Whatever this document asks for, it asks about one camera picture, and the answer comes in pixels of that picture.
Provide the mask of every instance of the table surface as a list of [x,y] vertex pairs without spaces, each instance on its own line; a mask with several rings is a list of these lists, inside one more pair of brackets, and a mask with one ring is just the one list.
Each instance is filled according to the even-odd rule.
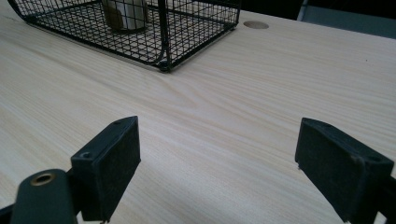
[[3,1],[0,67],[1,207],[130,116],[142,162],[112,223],[342,223],[294,161],[303,117],[396,160],[393,39],[242,12],[166,75],[29,26]]

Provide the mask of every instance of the circular hole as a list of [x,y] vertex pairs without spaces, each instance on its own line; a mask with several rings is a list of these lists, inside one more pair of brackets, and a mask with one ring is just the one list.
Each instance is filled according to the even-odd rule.
[[49,182],[51,182],[53,180],[53,178],[55,178],[55,174],[51,174],[51,173],[46,173],[43,175],[38,175],[35,178],[32,179],[32,181],[30,182],[31,185],[33,186],[42,186],[42,185],[46,185]]
[[244,25],[252,29],[268,29],[270,26],[262,21],[245,21]]
[[91,153],[90,152],[83,152],[79,156],[82,157],[82,158],[89,158],[91,156]]

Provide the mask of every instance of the screw hole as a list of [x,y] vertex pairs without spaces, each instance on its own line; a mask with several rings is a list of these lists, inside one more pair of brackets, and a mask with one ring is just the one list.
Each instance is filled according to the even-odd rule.
[[43,186],[51,182],[55,178],[55,174],[46,173],[43,175],[36,176],[30,184],[33,186]]
[[90,152],[83,152],[79,156],[82,157],[82,158],[89,158],[91,156],[91,153]]

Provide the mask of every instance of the light wood grain surface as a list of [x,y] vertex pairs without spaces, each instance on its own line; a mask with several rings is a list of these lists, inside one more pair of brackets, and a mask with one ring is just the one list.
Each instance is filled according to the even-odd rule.
[[135,115],[142,162],[111,223],[342,223],[294,162],[302,117],[396,160],[395,40],[242,12],[166,75],[0,4],[0,207],[25,177],[68,170],[108,123]]

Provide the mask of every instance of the black wire mesh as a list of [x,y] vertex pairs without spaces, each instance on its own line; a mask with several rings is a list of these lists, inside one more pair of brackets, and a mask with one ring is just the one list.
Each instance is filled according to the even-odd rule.
[[232,30],[240,0],[8,0],[27,22],[170,70]]

